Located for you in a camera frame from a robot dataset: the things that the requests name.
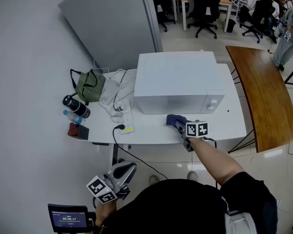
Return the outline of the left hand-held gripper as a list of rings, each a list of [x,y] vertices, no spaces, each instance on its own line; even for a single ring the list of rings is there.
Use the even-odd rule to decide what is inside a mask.
[[[122,199],[129,194],[128,183],[137,170],[134,162],[117,163],[102,176],[95,176],[87,185],[87,189],[102,204]]]

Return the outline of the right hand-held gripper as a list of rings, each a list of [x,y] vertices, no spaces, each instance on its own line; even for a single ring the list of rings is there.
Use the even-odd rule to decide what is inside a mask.
[[[183,145],[188,152],[193,151],[190,138],[203,138],[208,135],[208,123],[205,121],[189,121],[185,124],[180,121],[175,121],[175,128],[181,134],[184,140]]]

